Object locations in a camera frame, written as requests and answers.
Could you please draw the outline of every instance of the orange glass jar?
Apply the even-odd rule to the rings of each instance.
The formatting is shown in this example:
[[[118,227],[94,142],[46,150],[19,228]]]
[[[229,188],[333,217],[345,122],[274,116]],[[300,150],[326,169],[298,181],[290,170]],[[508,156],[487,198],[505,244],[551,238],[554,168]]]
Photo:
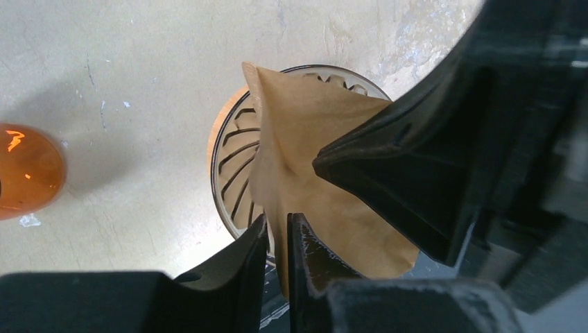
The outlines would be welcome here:
[[[65,181],[59,150],[32,128],[0,123],[0,220],[48,205]]]

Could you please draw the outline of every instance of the orange translucent container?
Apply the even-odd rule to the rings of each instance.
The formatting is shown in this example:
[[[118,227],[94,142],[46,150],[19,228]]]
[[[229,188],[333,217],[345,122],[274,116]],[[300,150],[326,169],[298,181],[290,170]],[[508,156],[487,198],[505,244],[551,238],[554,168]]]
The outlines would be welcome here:
[[[0,123],[0,220],[48,205],[65,181],[59,150],[32,128]]]

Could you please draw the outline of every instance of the scratched surface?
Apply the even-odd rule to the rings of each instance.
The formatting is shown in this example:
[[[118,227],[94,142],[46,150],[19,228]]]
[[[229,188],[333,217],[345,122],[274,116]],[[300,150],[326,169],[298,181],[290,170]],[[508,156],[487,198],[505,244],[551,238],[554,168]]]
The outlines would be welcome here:
[[[0,274],[201,263],[231,241],[205,150],[241,61],[338,65],[397,98],[478,5],[238,2],[0,1],[0,121],[50,134],[69,171],[54,204],[0,221]]]

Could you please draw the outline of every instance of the dark gray surface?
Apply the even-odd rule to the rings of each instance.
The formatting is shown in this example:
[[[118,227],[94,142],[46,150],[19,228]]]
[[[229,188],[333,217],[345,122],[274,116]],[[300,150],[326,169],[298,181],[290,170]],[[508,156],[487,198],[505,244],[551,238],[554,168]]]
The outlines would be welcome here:
[[[408,279],[454,278],[457,269],[438,264],[421,253],[415,268],[403,275]],[[588,332],[588,282],[560,296],[535,314],[518,311],[527,333]]]

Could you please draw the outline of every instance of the brown paper filter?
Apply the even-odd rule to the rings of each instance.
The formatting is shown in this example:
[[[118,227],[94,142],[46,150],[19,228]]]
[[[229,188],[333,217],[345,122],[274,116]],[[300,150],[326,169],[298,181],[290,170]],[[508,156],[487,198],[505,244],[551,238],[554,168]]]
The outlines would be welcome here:
[[[418,249],[357,197],[317,177],[312,167],[321,148],[390,102],[250,63],[243,63],[243,73],[261,115],[250,191],[274,234],[284,295],[288,213],[304,213],[317,236],[368,278],[395,278],[411,269]]]

